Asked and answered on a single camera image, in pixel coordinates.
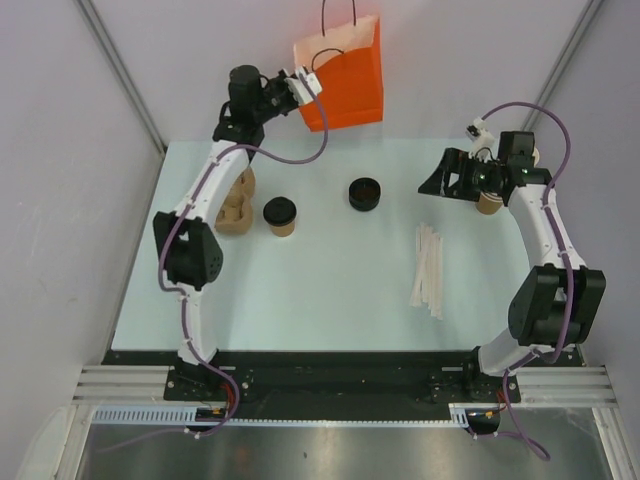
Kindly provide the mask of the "stack of paper cups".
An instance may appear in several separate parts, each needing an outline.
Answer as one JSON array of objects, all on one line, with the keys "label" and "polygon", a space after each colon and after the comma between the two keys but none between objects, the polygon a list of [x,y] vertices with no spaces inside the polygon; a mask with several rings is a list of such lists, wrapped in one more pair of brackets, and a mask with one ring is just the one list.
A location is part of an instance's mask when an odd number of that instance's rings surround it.
[{"label": "stack of paper cups", "polygon": [[[481,160],[494,161],[495,157],[488,147],[483,147],[477,152],[477,157]],[[519,160],[519,165],[525,167],[535,167],[540,161],[540,152],[537,147],[533,148],[533,153],[524,160]],[[494,193],[481,192],[475,207],[483,215],[494,215],[503,206],[503,200]]]}]

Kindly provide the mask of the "orange paper bag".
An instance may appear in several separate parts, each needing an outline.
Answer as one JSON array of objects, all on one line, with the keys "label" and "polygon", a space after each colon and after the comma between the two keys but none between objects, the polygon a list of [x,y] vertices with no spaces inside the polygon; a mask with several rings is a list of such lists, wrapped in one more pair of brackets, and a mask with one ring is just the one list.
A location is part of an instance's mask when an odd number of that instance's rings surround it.
[{"label": "orange paper bag", "polygon": [[383,120],[384,80],[377,14],[359,15],[353,1],[349,21],[329,27],[326,5],[322,4],[320,30],[295,41],[293,56],[294,64],[313,73],[322,88],[318,102],[301,108],[311,131]]}]

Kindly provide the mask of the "stack of black lids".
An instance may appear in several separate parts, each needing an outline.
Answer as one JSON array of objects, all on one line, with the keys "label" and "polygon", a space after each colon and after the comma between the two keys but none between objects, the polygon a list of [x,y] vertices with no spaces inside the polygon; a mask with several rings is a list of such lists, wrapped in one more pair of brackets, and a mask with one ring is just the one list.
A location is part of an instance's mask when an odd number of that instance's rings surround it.
[{"label": "stack of black lids", "polygon": [[380,201],[381,186],[370,177],[360,177],[351,182],[348,188],[348,200],[352,208],[360,212],[375,209]]}]

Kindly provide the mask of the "black coffee cup lid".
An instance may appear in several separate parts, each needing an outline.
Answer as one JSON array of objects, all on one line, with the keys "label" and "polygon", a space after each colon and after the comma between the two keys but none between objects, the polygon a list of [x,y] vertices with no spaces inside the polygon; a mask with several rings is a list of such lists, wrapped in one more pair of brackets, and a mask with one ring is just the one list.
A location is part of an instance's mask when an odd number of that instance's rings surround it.
[{"label": "black coffee cup lid", "polygon": [[283,196],[269,200],[263,208],[264,220],[273,227],[283,227],[296,219],[297,208],[295,203]]}]

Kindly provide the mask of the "single brown paper cup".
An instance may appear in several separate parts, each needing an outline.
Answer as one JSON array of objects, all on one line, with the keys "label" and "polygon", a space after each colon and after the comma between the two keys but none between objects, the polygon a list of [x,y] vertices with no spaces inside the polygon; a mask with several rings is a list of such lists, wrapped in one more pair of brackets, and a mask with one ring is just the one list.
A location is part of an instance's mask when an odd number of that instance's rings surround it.
[{"label": "single brown paper cup", "polygon": [[295,220],[292,219],[286,224],[270,224],[271,232],[277,237],[284,238],[291,235],[295,230]]}]

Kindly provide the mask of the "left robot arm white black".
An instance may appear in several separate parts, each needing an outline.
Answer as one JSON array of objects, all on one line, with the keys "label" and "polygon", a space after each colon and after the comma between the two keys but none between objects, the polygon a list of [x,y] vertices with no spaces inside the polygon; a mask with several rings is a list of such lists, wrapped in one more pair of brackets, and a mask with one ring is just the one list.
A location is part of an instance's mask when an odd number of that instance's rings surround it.
[{"label": "left robot arm white black", "polygon": [[233,185],[260,152],[264,126],[314,101],[322,87],[306,67],[281,70],[267,78],[252,65],[229,74],[228,99],[221,107],[208,157],[193,185],[170,212],[157,212],[153,235],[158,254],[158,283],[177,297],[182,344],[167,387],[186,387],[197,398],[214,397],[220,374],[211,369],[217,351],[202,328],[201,300],[219,276],[223,252],[214,235],[216,218]]}]

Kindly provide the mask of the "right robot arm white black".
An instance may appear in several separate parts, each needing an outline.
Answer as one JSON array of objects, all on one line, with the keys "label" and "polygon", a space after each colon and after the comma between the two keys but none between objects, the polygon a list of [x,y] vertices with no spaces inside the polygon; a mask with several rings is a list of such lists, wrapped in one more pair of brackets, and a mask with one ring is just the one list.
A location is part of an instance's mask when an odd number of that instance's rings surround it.
[{"label": "right robot arm white black", "polygon": [[508,309],[508,324],[475,350],[477,367],[461,376],[463,393],[484,401],[498,376],[514,373],[533,359],[554,363],[584,343],[606,288],[602,271],[591,269],[573,247],[557,206],[552,175],[536,166],[535,136],[507,131],[498,155],[482,145],[471,151],[448,147],[419,193],[476,202],[499,198],[515,219],[530,271]]}]

